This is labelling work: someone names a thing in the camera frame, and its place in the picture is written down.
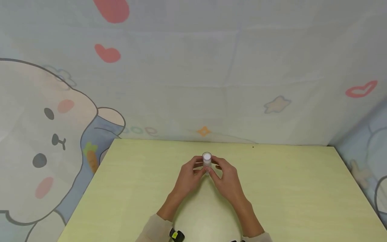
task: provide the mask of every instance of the person's left hand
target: person's left hand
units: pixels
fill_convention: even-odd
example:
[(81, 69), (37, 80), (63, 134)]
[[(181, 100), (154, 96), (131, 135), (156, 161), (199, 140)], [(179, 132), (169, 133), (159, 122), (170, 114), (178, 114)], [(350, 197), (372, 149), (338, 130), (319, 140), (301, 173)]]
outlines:
[(172, 193), (180, 199), (184, 199), (191, 191), (195, 190), (206, 170), (194, 168), (203, 166), (202, 156), (194, 156), (190, 161), (182, 165), (179, 176)]

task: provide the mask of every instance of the black buckle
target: black buckle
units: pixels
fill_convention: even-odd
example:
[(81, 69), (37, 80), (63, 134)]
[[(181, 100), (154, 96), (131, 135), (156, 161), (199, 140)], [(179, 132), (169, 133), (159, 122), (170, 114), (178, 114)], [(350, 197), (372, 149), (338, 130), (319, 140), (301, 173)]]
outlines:
[(170, 237), (174, 242), (183, 242), (185, 238), (184, 234), (180, 230), (175, 231), (173, 228), (170, 231)]

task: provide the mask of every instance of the cartoon backdrop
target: cartoon backdrop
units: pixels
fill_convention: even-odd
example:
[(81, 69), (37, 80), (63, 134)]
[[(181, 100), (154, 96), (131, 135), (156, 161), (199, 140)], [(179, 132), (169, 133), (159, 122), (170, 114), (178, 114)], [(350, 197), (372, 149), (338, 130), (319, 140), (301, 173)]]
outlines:
[(387, 228), (387, 99), (336, 147)]
[(114, 138), (327, 145), (387, 93), (385, 0), (4, 0), (0, 241), (54, 242)]

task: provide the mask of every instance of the pink heart outline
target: pink heart outline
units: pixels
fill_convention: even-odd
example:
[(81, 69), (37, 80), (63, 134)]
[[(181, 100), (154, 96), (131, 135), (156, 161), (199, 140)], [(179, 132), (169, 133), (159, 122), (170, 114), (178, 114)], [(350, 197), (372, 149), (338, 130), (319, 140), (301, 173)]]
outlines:
[[(369, 81), (367, 82), (365, 85), (363, 86), (354, 86), (354, 87), (351, 87), (349, 88), (346, 92), (345, 92), (345, 95), (347, 95), (348, 97), (350, 98), (362, 98), (362, 97), (365, 97), (367, 96), (368, 94), (370, 94), (372, 92), (372, 90), (375, 89), (375, 87), (377, 86), (378, 84), (378, 81), (377, 80), (373, 80), (373, 81)], [(365, 89), (366, 92), (365, 93), (354, 93), (353, 91), (355, 90), (362, 90), (364, 91)]]
[(98, 56), (106, 63), (117, 62), (121, 58), (120, 52), (115, 48), (106, 49), (101, 44), (94, 45), (94, 49)]

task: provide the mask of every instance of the yellow label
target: yellow label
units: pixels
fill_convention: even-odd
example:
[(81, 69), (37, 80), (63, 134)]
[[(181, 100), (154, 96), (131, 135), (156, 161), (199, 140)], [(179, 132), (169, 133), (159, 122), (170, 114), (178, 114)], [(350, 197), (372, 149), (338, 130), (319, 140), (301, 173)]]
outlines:
[(172, 234), (172, 238), (173, 238), (173, 239), (176, 239), (176, 238), (177, 238), (177, 232), (175, 232), (175, 233)]

